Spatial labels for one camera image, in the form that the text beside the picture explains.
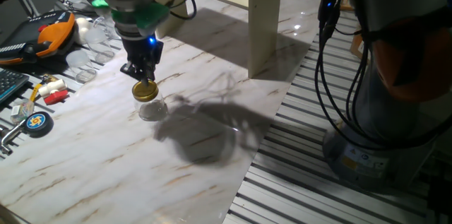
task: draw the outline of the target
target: black device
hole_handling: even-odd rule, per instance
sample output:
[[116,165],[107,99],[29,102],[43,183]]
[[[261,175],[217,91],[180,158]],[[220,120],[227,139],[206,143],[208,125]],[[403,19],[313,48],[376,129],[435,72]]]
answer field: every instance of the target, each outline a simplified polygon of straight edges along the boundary
[[0,68],[0,103],[19,90],[28,79],[21,73]]

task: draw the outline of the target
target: marble table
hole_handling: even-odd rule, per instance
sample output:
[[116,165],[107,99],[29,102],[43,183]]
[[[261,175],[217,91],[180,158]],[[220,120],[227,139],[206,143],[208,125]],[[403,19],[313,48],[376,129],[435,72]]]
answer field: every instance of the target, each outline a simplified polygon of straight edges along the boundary
[[247,11],[196,0],[155,72],[169,114],[142,121],[125,52],[0,163],[0,204],[31,223],[221,223],[314,38],[319,0],[281,0],[278,49],[248,79]]

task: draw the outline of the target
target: orange component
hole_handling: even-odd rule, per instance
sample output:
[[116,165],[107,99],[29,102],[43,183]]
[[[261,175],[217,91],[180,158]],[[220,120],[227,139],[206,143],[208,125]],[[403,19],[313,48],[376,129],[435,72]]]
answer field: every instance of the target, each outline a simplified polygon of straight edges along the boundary
[[74,23],[76,22],[75,16],[71,14],[67,22],[55,23],[47,26],[37,39],[37,43],[41,44],[45,41],[51,42],[47,50],[38,52],[38,57],[44,57],[51,55],[63,44],[66,38],[71,34]]
[[415,82],[394,86],[405,56],[393,45],[377,40],[373,44],[375,62],[383,84],[396,99],[407,102],[433,100],[449,92],[452,86],[452,38],[447,28],[424,35],[424,57]]
[[16,64],[22,62],[22,58],[15,58],[12,60],[8,60],[8,61],[0,61],[0,64]]

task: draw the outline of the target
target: small bottle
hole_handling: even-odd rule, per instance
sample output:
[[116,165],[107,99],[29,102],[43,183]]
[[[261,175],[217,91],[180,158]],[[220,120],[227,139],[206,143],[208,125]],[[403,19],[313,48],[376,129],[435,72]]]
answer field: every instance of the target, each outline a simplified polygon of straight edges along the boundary
[[156,122],[166,117],[167,106],[155,82],[148,81],[147,85],[142,81],[137,82],[132,88],[132,94],[135,109],[141,119]]

